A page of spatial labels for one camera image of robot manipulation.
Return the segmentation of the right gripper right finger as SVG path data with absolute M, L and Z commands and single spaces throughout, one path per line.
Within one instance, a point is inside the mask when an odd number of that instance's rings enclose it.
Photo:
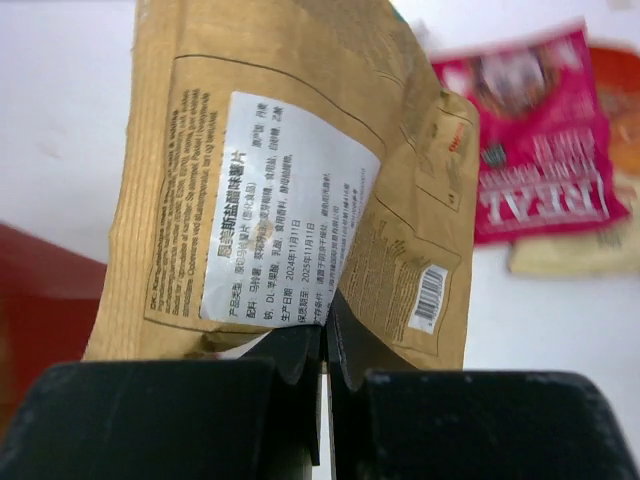
M 342 295 L 324 329 L 336 479 L 635 479 L 602 392 L 563 371 L 419 370 Z

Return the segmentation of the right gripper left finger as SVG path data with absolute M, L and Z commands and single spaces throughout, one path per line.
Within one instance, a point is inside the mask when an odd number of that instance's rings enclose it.
M 55 365 L 1 446 L 5 479 L 307 479 L 319 462 L 321 330 L 236 359 Z

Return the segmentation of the red paper bag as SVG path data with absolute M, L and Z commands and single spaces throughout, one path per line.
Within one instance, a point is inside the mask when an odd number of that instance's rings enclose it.
M 1 421 L 50 366 L 81 359 L 106 265 L 1 226 Z

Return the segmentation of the brown kraft chips bag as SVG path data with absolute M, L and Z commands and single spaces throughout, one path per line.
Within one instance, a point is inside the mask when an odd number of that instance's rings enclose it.
M 345 302 L 463 364 L 478 114 L 387 1 L 141 1 L 88 360 L 203 356 Z

